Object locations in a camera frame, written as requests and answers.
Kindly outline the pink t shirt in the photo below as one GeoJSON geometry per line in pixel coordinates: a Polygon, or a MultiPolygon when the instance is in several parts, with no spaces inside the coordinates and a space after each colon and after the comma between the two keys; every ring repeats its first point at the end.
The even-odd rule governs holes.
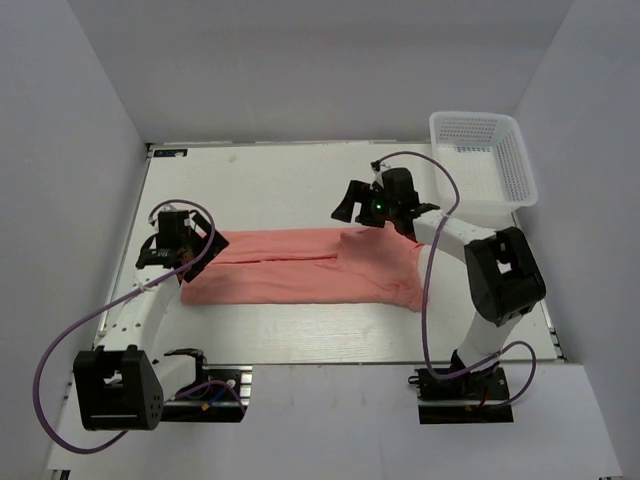
{"type": "Polygon", "coordinates": [[[417,312],[422,246],[382,228],[228,231],[181,289],[188,306],[378,303],[417,312]]]}

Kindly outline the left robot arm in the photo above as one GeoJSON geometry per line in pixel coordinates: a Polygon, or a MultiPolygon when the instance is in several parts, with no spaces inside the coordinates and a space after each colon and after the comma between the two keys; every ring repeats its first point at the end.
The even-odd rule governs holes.
{"type": "Polygon", "coordinates": [[[151,349],[171,300],[229,243],[196,210],[160,211],[151,223],[156,231],[140,248],[132,298],[97,346],[74,360],[81,420],[89,431],[153,430],[167,400],[180,391],[199,399],[211,387],[202,351],[174,348],[153,357],[151,349]]]}

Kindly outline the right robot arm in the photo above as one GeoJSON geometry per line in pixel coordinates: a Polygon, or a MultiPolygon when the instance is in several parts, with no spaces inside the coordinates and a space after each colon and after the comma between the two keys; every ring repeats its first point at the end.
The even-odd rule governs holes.
{"type": "Polygon", "coordinates": [[[439,373],[432,365],[426,369],[437,381],[451,381],[459,396],[477,397],[488,385],[486,371],[516,347],[510,338],[515,326],[546,295],[524,233],[517,227],[480,227],[454,218],[451,210],[421,202],[404,167],[382,171],[372,183],[351,181],[331,217],[368,227],[392,224],[399,234],[426,245],[420,262],[425,298],[430,296],[438,252],[464,263],[475,308],[471,325],[451,356],[448,372],[439,373]]]}

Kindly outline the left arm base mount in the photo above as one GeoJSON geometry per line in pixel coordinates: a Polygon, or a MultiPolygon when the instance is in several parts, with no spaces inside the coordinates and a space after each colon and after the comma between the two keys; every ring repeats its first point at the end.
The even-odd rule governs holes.
{"type": "Polygon", "coordinates": [[[240,423],[249,407],[252,366],[205,365],[201,378],[164,404],[162,422],[240,423]]]}

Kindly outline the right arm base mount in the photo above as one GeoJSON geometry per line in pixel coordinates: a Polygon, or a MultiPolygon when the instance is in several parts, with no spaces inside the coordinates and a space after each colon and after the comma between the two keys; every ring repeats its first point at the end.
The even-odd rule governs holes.
{"type": "Polygon", "coordinates": [[[426,368],[408,377],[416,389],[421,425],[508,424],[514,422],[504,369],[436,380],[426,368]]]}

